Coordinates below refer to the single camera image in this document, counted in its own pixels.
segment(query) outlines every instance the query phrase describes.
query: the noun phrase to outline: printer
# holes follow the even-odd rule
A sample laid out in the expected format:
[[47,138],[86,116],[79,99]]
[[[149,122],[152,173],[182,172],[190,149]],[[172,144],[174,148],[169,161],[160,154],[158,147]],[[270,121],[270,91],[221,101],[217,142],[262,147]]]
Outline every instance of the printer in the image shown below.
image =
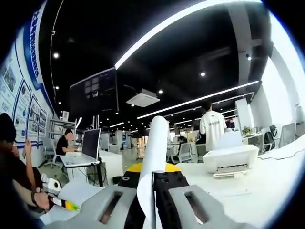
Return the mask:
[[258,150],[254,145],[212,150],[203,156],[203,161],[206,171],[214,173],[214,177],[235,176],[253,167]]

